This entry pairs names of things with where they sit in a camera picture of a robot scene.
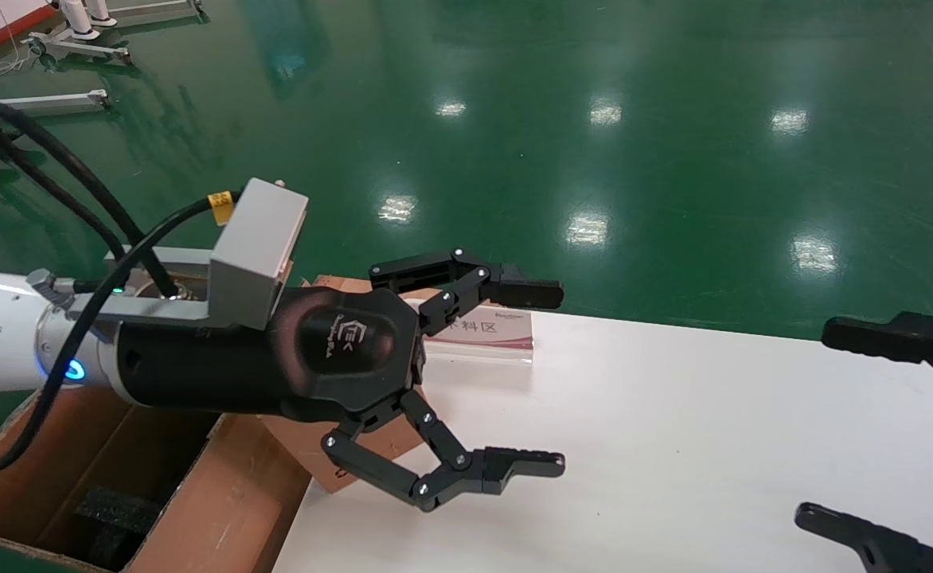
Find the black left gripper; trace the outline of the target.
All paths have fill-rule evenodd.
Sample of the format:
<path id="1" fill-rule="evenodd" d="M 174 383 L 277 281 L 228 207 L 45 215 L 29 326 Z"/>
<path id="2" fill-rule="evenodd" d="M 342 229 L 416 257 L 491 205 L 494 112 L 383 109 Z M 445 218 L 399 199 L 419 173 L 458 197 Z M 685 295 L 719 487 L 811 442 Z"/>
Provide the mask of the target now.
<path id="1" fill-rule="evenodd" d="M 302 422 L 345 416 L 322 439 L 329 460 L 424 513 L 464 493 L 499 496 L 515 476 L 564 475 L 562 453 L 467 450 L 409 389 L 420 369 L 421 333 L 441 333 L 485 302 L 556 310 L 564 303 L 561 282 L 528 279 L 517 266 L 488 263 L 463 249 L 376 263 L 369 282 L 374 290 L 368 293 L 287 289 L 265 329 L 123 324 L 116 342 L 121 392 L 147 407 Z M 438 293 L 418 313 L 397 296 L 422 289 Z M 371 415 L 357 416 L 373 407 Z M 374 422 L 397 415 L 438 460 L 430 473 L 420 476 L 358 445 Z"/>

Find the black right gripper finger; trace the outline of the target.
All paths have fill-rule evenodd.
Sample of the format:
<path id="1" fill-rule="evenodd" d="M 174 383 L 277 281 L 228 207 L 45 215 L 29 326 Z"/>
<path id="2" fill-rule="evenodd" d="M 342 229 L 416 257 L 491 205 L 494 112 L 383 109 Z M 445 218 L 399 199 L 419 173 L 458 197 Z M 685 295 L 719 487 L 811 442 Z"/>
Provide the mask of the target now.
<path id="1" fill-rule="evenodd" d="M 889 361 L 926 362 L 933 368 L 933 316 L 900 312 L 886 323 L 833 317 L 824 324 L 822 344 Z"/>
<path id="2" fill-rule="evenodd" d="M 867 572 L 933 572 L 933 547 L 900 531 L 814 503 L 798 505 L 794 522 L 856 552 Z"/>

